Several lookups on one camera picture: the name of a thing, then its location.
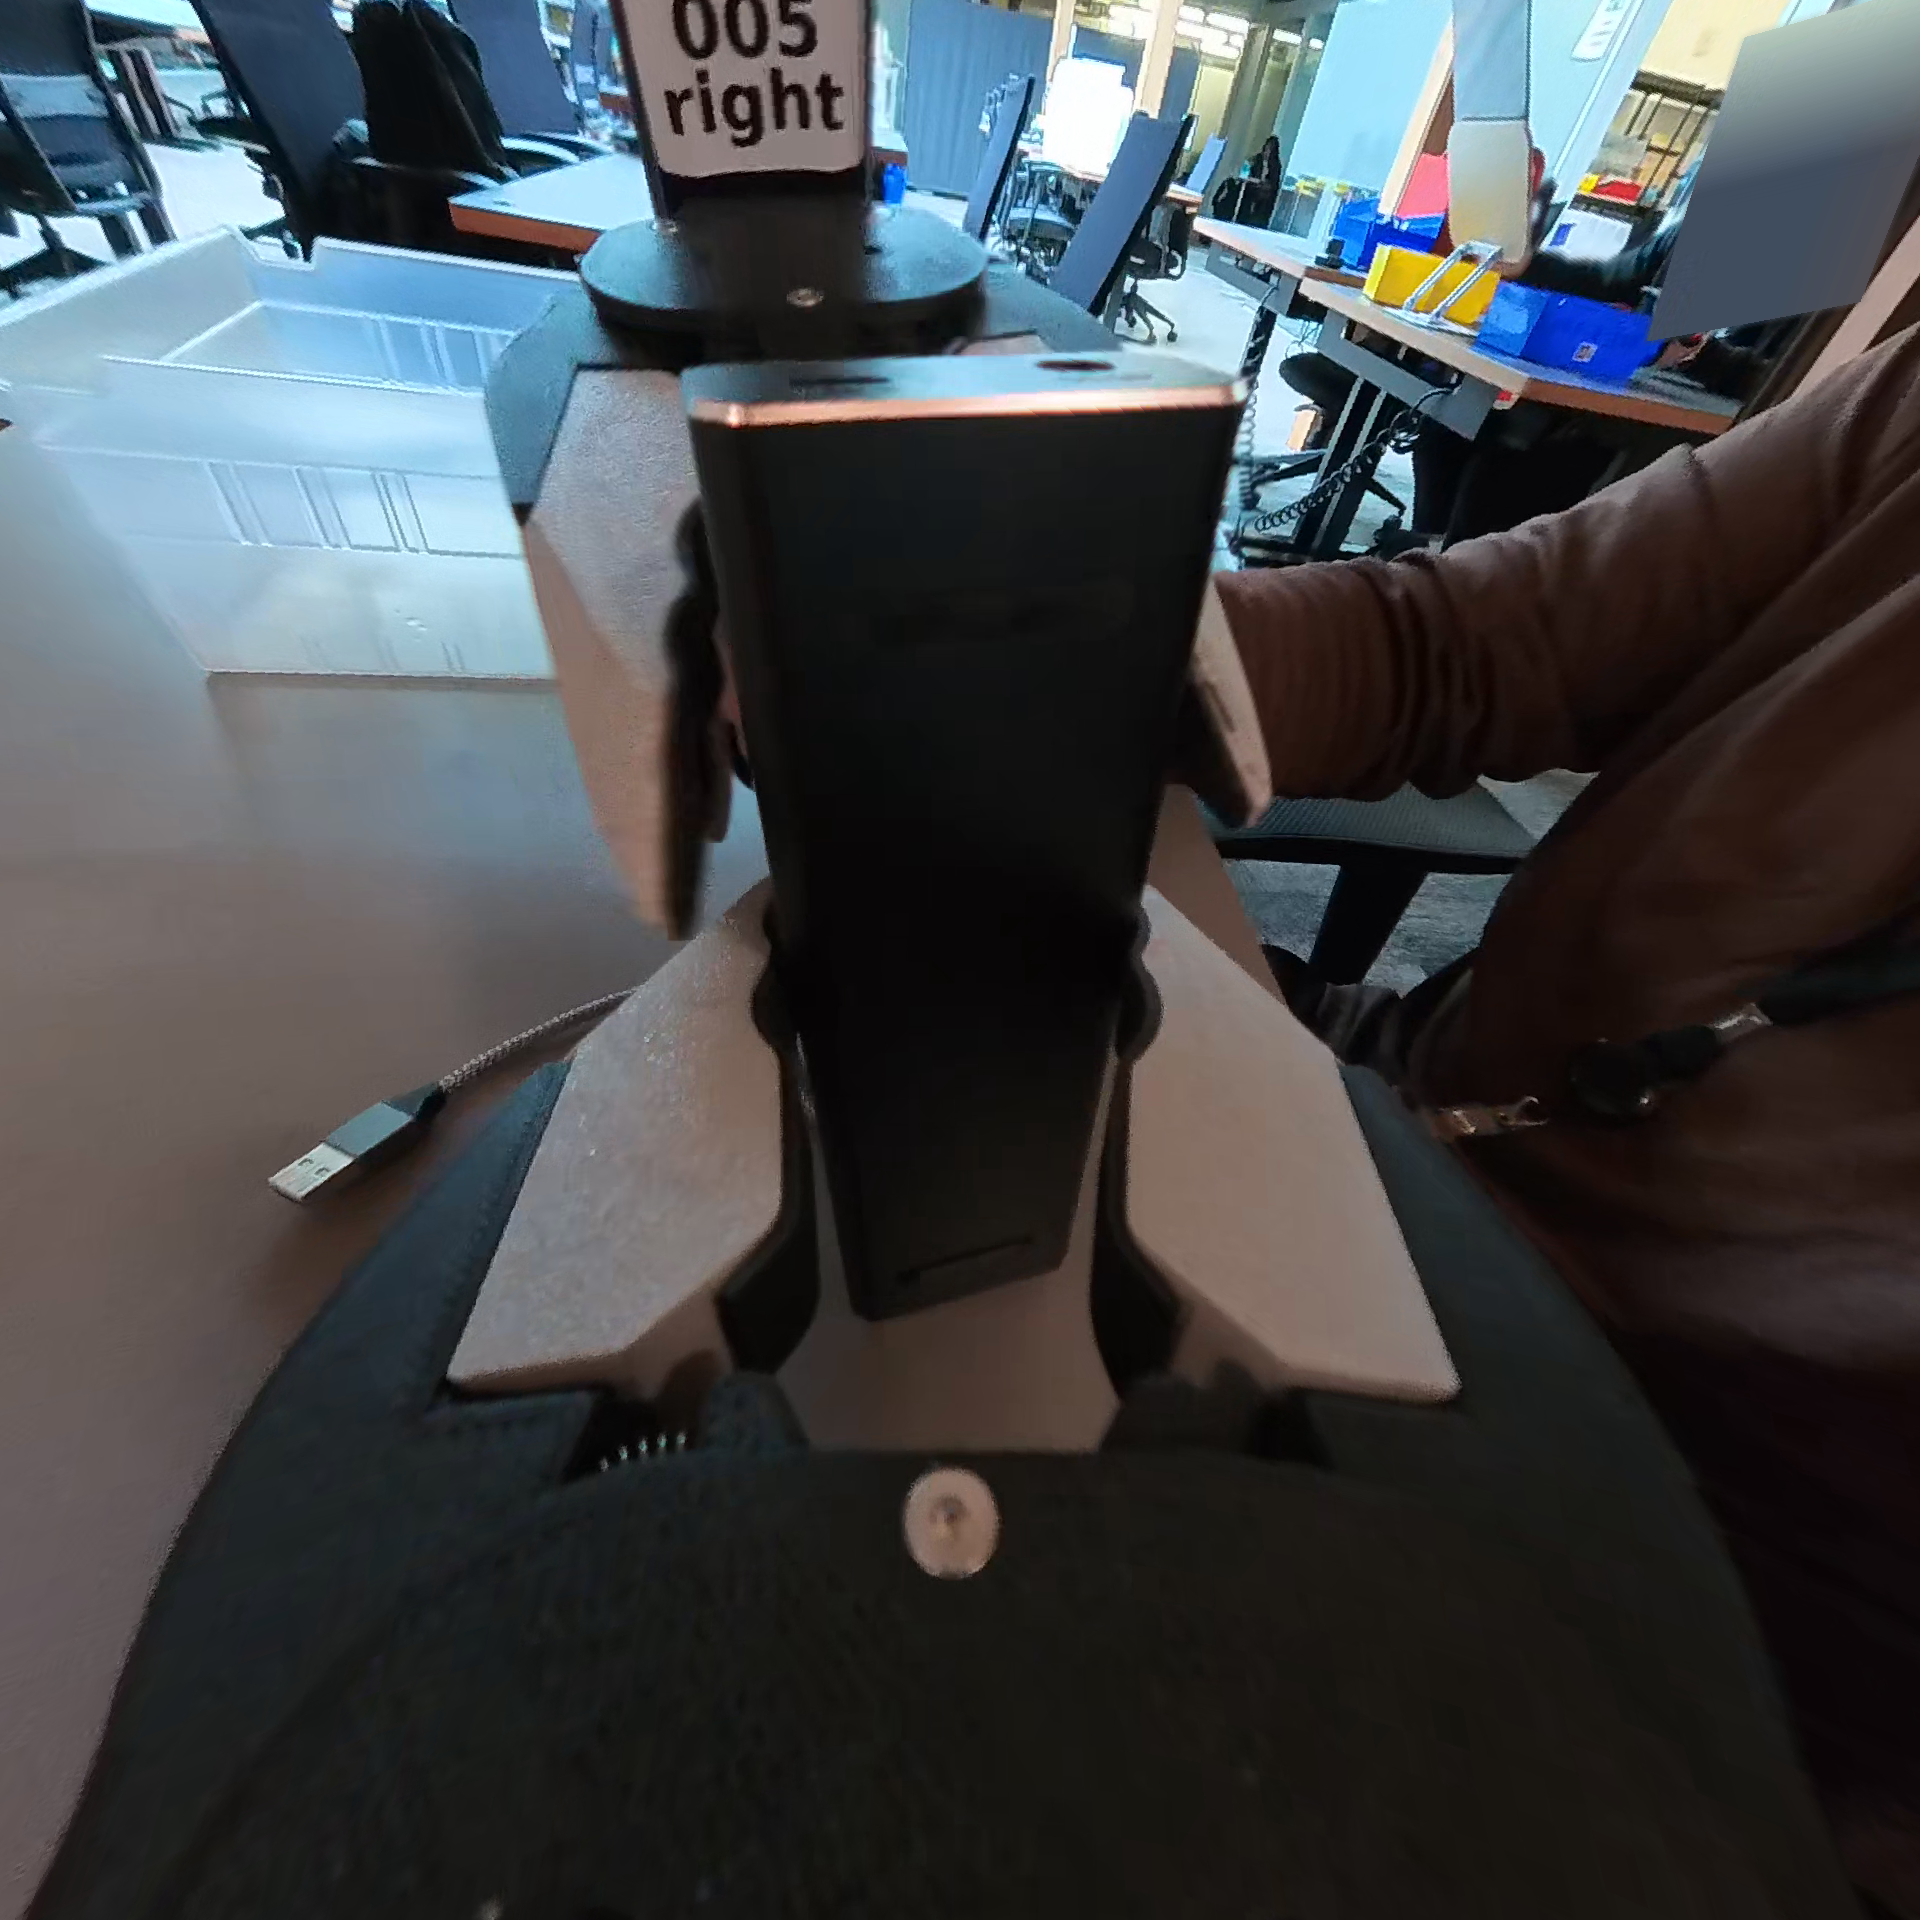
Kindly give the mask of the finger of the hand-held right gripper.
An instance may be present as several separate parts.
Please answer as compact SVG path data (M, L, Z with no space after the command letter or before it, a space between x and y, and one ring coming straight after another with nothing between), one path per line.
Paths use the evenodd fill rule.
M686 940L735 716L677 374L574 377L520 542L595 823L639 919Z
M1275 789L1254 693L1215 580L1206 578L1187 664L1183 786L1239 830L1267 813Z

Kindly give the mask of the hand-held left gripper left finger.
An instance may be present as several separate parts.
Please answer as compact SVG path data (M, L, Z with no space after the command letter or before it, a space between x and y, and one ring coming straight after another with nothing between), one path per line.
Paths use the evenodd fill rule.
M821 1303L810 1128L757 882L574 1054L458 1388L774 1374Z

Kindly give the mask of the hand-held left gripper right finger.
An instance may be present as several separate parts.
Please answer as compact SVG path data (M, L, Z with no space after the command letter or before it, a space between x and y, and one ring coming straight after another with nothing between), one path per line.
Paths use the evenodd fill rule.
M1093 1333L1150 1376L1452 1400L1459 1372L1338 1064L1143 894L1099 1154Z

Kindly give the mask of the black usb hub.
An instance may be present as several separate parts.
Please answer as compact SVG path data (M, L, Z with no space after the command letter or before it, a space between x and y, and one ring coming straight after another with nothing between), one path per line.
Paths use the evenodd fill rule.
M682 396L852 1310L1032 1279L1096 1138L1246 383L1110 346Z

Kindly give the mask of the wooden edged desk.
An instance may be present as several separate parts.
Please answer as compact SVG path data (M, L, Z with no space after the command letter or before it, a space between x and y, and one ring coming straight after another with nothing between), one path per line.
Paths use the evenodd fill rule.
M1414 401L1432 386L1408 370L1420 353L1455 377L1448 400L1436 414L1452 432L1469 437L1493 412L1517 401L1541 401L1579 416L1611 417L1654 426L1667 433L1711 439L1739 414L1736 401L1680 386L1667 377L1595 378L1538 368L1502 352L1488 352L1471 333L1424 327L1394 306L1371 301L1351 271L1324 268L1307 242L1246 224L1202 216L1196 240L1208 246L1208 269L1253 293L1253 271L1263 271L1277 293L1263 304L1284 308L1306 297L1327 312L1317 346L1348 368L1365 383L1404 401Z
M447 201L458 232L488 242L582 256L603 232L653 218L643 159L606 152L493 182Z

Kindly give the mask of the clear plastic bin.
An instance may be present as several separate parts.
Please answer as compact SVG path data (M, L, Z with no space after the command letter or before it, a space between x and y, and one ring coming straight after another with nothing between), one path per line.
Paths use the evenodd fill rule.
M548 682L485 392L564 288L207 230L4 301L4 417L210 676Z

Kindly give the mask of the yellow storage bin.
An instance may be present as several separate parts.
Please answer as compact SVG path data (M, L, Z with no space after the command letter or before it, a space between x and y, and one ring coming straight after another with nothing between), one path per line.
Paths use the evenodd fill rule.
M1502 285L1496 262L1475 246L1428 253L1378 245L1359 293L1420 325L1475 332Z

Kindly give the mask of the person's brown sweater torso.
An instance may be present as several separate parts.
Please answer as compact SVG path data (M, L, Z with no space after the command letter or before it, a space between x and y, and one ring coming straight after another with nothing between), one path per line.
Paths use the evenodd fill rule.
M1732 444L1804 560L1507 884L1408 1078L1552 1098L1588 1041L1915 942L1915 329ZM1915 1916L1915 997L1739 1039L1638 1125L1486 1142L1696 1465L1846 1873Z

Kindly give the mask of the blue storage bin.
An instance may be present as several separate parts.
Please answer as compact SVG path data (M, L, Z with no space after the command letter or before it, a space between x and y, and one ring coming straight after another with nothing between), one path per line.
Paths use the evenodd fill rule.
M1476 346L1575 377L1627 378L1662 344L1647 335L1642 311L1502 279L1479 322Z

